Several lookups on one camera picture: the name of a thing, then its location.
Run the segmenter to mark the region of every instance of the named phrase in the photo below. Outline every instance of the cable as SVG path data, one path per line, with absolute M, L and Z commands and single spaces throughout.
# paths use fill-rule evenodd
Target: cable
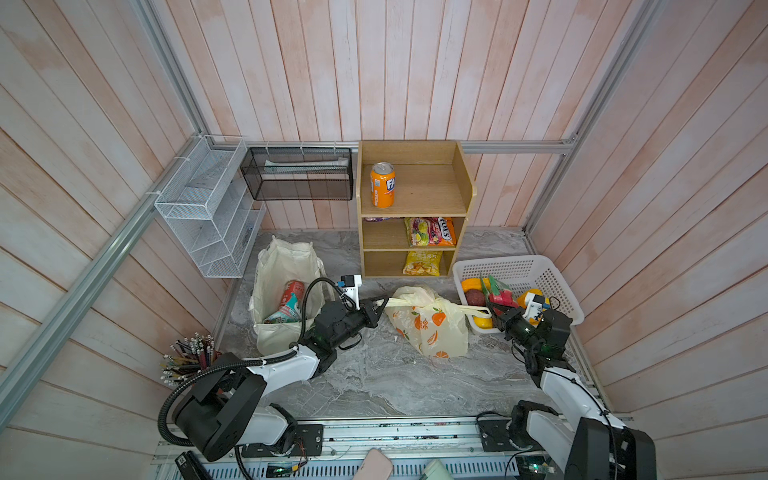
M 562 303 L 560 302 L 560 299 L 559 299 L 559 298 L 557 298 L 556 296 L 552 296 L 552 295 L 550 295 L 550 296 L 549 296 L 549 303 L 550 303 L 550 305 L 552 304 L 552 299 L 553 299 L 553 298 L 554 298 L 555 300 L 557 300 L 557 301 L 558 301 L 558 305 L 557 305 L 557 306 L 553 306 L 553 307 L 552 307 L 552 309 L 553 309 L 553 310 L 557 310 L 557 309 L 559 309 L 559 308 L 560 308 L 560 305 L 562 305 Z
M 173 433 L 170 432 L 170 429 L 168 428 L 167 420 L 168 420 L 168 412 L 170 411 L 171 406 L 174 404 L 177 398 L 181 395 L 181 393 L 190 388 L 192 385 L 194 385 L 197 380 L 202 379 L 205 376 L 213 375 L 214 373 L 222 372 L 224 370 L 235 370 L 235 369 L 241 369 L 246 368 L 249 366 L 265 366 L 265 365 L 273 365 L 275 363 L 285 362 L 288 359 L 292 359 L 296 354 L 299 352 L 299 349 L 293 349 L 289 353 L 286 353 L 285 355 L 281 356 L 275 356 L 269 359 L 252 359 L 252 360 L 243 360 L 242 362 L 235 362 L 235 363 L 228 363 L 226 365 L 217 365 L 217 366 L 211 366 L 204 372 L 200 372 L 193 376 L 192 378 L 188 380 L 184 380 L 176 389 L 170 393 L 167 399 L 165 399 L 165 402 L 163 403 L 163 406 L 160 407 L 160 413 L 157 414 L 157 430 L 160 432 L 160 436 L 163 437 L 163 439 L 166 442 L 173 443 L 174 445 L 181 445 L 183 447 L 194 447 L 194 443 L 190 442 L 187 439 L 183 439 L 181 437 L 177 437 Z
M 516 457 L 516 456 L 520 455 L 521 453 L 530 452 L 530 451 L 532 451 L 532 450 L 533 450 L 533 447 L 529 448 L 528 450 L 521 450 L 520 452 L 516 452 L 516 453 L 515 453 L 515 454 L 513 454 L 511 457 L 509 457 L 509 460 L 507 460 L 507 466 L 505 466 L 505 467 L 504 467 L 504 479 L 505 479 L 505 480 L 506 480 L 506 478 L 507 478 L 507 470 L 509 470 L 509 464 L 510 464 L 510 463 L 512 463 L 512 459 L 513 459 L 514 457 Z
M 493 410 L 485 410 L 484 412 L 480 412 L 479 414 L 475 415 L 475 421 L 477 422 L 480 419 L 480 417 L 484 417 L 484 416 L 487 416 L 487 415 L 496 415 L 496 416 L 502 417 L 503 419 L 508 419 L 509 418 L 506 415 L 502 415 L 499 412 L 494 412 Z
M 579 388 L 584 390 L 584 393 L 586 393 L 587 396 L 592 399 L 594 404 L 596 406 L 598 406 L 598 409 L 600 410 L 600 416 L 605 418 L 605 422 L 606 422 L 605 428 L 608 429 L 608 438 L 610 439 L 611 446 L 614 449 L 614 480 L 616 480 L 618 478 L 618 474 L 619 474 L 619 452 L 618 452 L 618 448 L 616 446 L 616 442 L 614 440 L 614 428 L 611 425 L 611 420 L 608 419 L 608 414 L 611 413 L 611 411 L 608 410 L 608 409 L 604 409 L 603 406 L 601 406 L 600 403 L 597 401 L 597 399 L 595 397 L 593 397 L 591 393 L 589 393 L 589 390 L 587 390 L 582 384 L 577 382 L 576 379 L 572 379 L 572 378 L 567 377 L 565 375 L 561 375 L 560 373 L 557 373 L 557 372 L 552 372 L 551 370 L 545 370 L 545 372 L 546 373 L 551 373 L 552 375 L 556 375 L 556 376 L 562 377 L 562 378 L 566 379 L 567 381 L 573 383 L 574 385 L 578 386 Z
M 342 303 L 344 304 L 347 310 L 351 311 L 355 309 L 354 305 L 352 305 L 351 308 L 349 306 L 349 302 L 352 302 L 352 299 L 344 295 L 344 292 L 339 288 L 338 285 L 336 285 L 333 282 L 333 280 L 331 280 L 330 278 L 326 278 L 324 276 L 318 276 L 316 279 L 312 280 L 312 283 L 310 283 L 310 285 L 306 288 L 306 292 L 304 293 L 304 300 L 302 300 L 301 302 L 301 333 L 299 334 L 299 340 L 304 338 L 304 334 L 306 333 L 306 299 L 310 297 L 310 291 L 312 290 L 312 287 L 319 282 L 325 282 L 330 284 L 330 286 L 333 287 L 333 290 L 339 294 L 339 298 L 341 299 Z
M 362 342 L 362 333 L 358 333 L 357 336 L 360 337 L 360 339 L 358 341 L 354 342 L 350 346 L 340 346 L 339 350 L 344 350 L 344 351 L 351 350 L 351 349 L 355 348 L 356 346 L 358 346 L 360 344 L 360 342 Z
M 518 356 L 515 355 L 515 350 L 517 350 L 518 353 L 520 353 L 520 355 L 523 355 L 523 357 L 525 357 L 525 352 L 521 351 L 518 348 L 518 346 L 517 346 L 517 344 L 515 342 L 512 342 L 512 348 L 511 348 L 512 356 L 514 356 L 515 360 L 517 360 L 518 362 L 520 362 L 520 363 L 522 363 L 524 365 L 525 364 L 525 360 L 519 359 Z
M 243 457 L 240 455 L 240 449 L 243 448 L 242 445 L 235 446 L 235 459 L 237 460 L 237 467 L 240 469 L 240 473 L 243 474 L 243 478 L 245 480 L 253 480 L 253 477 L 250 476 L 248 471 L 245 469 L 245 464 L 243 464 Z

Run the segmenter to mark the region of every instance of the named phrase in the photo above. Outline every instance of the orange print plastic bag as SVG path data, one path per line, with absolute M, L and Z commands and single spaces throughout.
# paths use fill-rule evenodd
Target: orange print plastic bag
M 466 355 L 467 315 L 491 317 L 484 307 L 456 305 L 428 286 L 401 286 L 384 312 L 397 333 L 422 355 L 444 359 Z

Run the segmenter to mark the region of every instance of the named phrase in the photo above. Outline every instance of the plastic bag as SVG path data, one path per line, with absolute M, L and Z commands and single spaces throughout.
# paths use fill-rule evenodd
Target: plastic bag
M 311 243 L 288 243 L 272 237 L 272 242 L 259 252 L 256 283 L 248 304 L 253 330 L 258 335 L 256 348 L 262 355 L 272 355 L 288 349 L 301 334 L 301 322 L 264 323 L 280 306 L 283 289 L 289 280 L 301 280 L 309 286 L 318 276 L 325 276 L 323 261 L 317 258 Z M 314 286 L 306 301 L 306 328 L 310 329 L 315 315 L 325 303 L 323 288 Z
M 427 286 L 401 286 L 384 311 L 398 333 L 422 355 L 438 358 L 466 355 L 466 315 L 491 316 L 486 308 L 449 302 Z

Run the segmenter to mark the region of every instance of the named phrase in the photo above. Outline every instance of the wooden wall panel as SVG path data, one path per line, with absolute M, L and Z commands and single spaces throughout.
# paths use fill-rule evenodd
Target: wooden wall panel
M 268 141 L 570 137 L 642 3 L 153 2 L 211 130 Z M 524 225 L 557 161 L 472 159 L 472 224 Z M 340 201 L 270 201 L 267 209 L 265 229 L 356 225 Z
M 193 133 L 146 35 L 128 4 L 0 5 L 0 370 Z M 5 476 L 141 478 L 163 354 L 225 295 L 153 223 L 0 434 Z
M 768 2 L 665 8 L 531 237 L 664 477 L 762 478 Z

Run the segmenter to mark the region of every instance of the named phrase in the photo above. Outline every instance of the yellow chip bag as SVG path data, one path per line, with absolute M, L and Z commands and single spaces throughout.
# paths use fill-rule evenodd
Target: yellow chip bag
M 440 259 L 442 252 L 408 252 L 406 267 L 402 269 L 405 275 L 434 275 L 440 276 Z

